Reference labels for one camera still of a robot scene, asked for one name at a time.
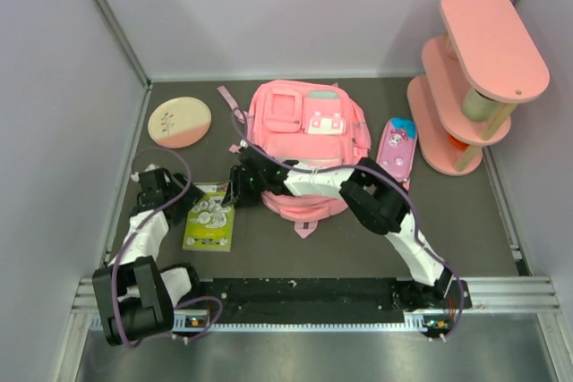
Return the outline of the green thin booklet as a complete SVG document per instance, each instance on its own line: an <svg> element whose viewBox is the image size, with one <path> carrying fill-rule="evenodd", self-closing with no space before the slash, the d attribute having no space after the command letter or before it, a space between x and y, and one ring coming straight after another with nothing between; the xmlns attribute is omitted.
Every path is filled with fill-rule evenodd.
<svg viewBox="0 0 573 382"><path fill-rule="evenodd" d="M188 212L183 250L230 252L235 207L223 205L228 183L198 183L204 196Z"/></svg>

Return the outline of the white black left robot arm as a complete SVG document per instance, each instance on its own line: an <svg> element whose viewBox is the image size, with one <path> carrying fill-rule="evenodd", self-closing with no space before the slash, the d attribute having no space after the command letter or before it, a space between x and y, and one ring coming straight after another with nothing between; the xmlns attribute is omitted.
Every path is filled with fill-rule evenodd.
<svg viewBox="0 0 573 382"><path fill-rule="evenodd" d="M156 258L170 229L186 220L205 193L189 185L183 174L155 165L132 179L141 190L124 244L107 267L92 275L103 332L112 346L166 333L174 325L175 306L193 307L203 295L191 266L160 269Z"/></svg>

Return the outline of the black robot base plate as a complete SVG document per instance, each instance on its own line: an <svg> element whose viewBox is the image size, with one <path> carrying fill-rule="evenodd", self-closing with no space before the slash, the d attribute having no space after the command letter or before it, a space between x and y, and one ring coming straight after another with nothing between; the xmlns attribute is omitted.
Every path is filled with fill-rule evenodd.
<svg viewBox="0 0 573 382"><path fill-rule="evenodd" d="M215 278L200 281L193 298L212 295L223 303L220 324L353 324L404 320L415 310L445 312L460 303L472 308L466 282L443 297L409 279Z"/></svg>

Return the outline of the pink cartoon pencil case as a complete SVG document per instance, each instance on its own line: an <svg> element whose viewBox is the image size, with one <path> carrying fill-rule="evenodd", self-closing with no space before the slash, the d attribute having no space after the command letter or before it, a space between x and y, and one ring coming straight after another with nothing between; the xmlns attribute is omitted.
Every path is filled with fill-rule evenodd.
<svg viewBox="0 0 573 382"><path fill-rule="evenodd" d="M417 128L412 120L391 118L381 135L376 162L408 191L417 144Z"/></svg>

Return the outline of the pink student backpack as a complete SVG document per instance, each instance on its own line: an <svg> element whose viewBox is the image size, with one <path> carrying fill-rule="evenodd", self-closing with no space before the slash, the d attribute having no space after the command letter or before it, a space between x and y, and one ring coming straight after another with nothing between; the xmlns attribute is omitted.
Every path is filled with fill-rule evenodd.
<svg viewBox="0 0 573 382"><path fill-rule="evenodd" d="M225 87L218 87L218 92L238 121L247 123L247 140L277 160L319 167L354 165L371 148L362 108L336 85L270 81L257 88L247 111ZM341 199L268 191L261 202L293 222L302 238L313 233L321 220L347 209Z"/></svg>

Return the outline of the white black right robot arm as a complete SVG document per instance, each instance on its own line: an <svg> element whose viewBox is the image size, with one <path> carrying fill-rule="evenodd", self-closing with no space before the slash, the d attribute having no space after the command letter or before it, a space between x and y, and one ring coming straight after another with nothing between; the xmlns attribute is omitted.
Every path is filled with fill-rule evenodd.
<svg viewBox="0 0 573 382"><path fill-rule="evenodd" d="M462 281L424 238L408 191L372 159L363 157L355 165L319 167L299 160L281 162L257 147L244 149L239 164L230 169L223 204L254 206L265 191L343 201L363 227L386 237L412 277L392 283L393 298L401 309L437 307L449 298L452 285L458 287L458 303L463 303Z"/></svg>

